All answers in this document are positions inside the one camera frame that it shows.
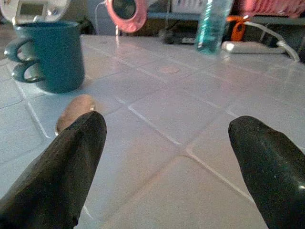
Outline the pink cloth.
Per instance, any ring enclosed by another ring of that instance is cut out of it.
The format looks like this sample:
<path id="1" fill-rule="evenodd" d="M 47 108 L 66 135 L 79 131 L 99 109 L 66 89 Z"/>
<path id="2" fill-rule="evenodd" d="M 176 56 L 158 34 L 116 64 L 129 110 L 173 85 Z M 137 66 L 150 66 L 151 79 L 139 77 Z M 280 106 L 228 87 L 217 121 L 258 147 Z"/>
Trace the pink cloth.
<path id="1" fill-rule="evenodd" d="M 305 11 L 305 0 L 243 0 L 240 14 L 298 18 Z"/>

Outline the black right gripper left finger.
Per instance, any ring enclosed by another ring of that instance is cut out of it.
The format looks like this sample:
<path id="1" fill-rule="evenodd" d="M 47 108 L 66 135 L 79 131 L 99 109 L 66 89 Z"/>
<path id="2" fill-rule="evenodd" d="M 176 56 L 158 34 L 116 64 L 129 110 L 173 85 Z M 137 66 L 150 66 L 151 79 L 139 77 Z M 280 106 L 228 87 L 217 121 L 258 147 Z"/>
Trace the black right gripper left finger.
<path id="1" fill-rule="evenodd" d="M 0 199 L 0 229 L 74 229 L 106 135 L 106 122 L 96 111 L 64 129 Z"/>

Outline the clear blue plastic water bottle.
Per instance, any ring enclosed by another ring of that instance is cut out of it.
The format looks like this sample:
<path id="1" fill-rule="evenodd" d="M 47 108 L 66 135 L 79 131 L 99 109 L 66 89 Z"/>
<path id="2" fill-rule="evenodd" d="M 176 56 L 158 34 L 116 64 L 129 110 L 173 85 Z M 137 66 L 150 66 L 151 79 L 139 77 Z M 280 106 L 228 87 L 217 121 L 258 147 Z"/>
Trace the clear blue plastic water bottle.
<path id="1" fill-rule="evenodd" d="M 222 43 L 226 18 L 234 0 L 203 0 L 203 10 L 198 21 L 195 48 L 204 54 L 217 54 Z"/>

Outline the orange plastic clip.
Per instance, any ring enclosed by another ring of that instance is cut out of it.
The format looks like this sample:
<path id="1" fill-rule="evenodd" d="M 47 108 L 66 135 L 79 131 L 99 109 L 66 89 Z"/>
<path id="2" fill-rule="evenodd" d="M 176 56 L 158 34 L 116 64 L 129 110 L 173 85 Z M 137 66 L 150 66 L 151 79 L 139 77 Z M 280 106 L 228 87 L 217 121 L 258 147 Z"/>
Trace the orange plastic clip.
<path id="1" fill-rule="evenodd" d="M 246 21 L 249 21 L 248 16 L 228 16 L 226 18 L 229 41 L 241 42 L 243 40 L 246 30 Z"/>

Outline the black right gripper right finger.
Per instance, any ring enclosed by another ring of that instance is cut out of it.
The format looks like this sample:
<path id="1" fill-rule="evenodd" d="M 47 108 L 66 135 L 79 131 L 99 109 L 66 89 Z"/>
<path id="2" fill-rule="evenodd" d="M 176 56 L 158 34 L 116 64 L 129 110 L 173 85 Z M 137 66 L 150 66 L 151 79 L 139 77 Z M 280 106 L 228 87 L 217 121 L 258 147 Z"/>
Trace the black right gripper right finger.
<path id="1" fill-rule="evenodd" d="M 305 229 L 305 154 L 283 133 L 240 116 L 228 135 L 243 180 L 269 229 Z"/>

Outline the white electronic device with screen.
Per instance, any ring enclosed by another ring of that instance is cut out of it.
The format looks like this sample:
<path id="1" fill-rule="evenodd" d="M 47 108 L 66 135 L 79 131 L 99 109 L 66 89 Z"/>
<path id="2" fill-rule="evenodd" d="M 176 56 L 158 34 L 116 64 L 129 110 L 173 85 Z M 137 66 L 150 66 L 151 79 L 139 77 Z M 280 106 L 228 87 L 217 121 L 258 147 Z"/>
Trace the white electronic device with screen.
<path id="1" fill-rule="evenodd" d="M 57 21 L 71 0 L 0 0 L 2 16 L 12 24 Z"/>

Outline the silver metal spoon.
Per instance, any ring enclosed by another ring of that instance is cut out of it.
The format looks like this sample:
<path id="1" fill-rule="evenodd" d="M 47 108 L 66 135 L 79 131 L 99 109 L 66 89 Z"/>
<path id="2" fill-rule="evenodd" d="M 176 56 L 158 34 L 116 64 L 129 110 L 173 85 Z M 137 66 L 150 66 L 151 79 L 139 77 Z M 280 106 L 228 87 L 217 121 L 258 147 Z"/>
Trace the silver metal spoon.
<path id="1" fill-rule="evenodd" d="M 61 131 L 69 127 L 79 116 L 94 109 L 95 102 L 91 95 L 81 94 L 75 97 L 61 113 L 55 126 L 55 135 L 58 136 Z"/>

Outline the white power strip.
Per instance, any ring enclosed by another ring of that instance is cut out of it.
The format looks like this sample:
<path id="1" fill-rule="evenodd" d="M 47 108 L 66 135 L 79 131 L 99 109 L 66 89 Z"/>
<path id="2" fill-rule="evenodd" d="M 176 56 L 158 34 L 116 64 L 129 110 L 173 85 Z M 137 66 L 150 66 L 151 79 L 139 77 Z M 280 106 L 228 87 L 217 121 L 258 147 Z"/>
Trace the white power strip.
<path id="1" fill-rule="evenodd" d="M 234 54 L 282 54 L 285 52 L 285 49 L 281 47 L 271 48 L 258 42 L 224 41 L 221 48 Z"/>

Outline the teal ceramic mug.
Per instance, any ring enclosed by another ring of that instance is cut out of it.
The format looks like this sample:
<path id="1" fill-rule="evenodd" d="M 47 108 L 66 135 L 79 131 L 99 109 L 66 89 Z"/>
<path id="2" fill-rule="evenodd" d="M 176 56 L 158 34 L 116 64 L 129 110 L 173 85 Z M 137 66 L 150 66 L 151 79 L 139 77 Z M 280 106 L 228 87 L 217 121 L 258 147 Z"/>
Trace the teal ceramic mug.
<path id="1" fill-rule="evenodd" d="M 84 81 L 80 25 L 72 21 L 33 22 L 14 26 L 17 38 L 4 54 L 17 65 L 11 76 L 60 94 L 78 89 Z"/>

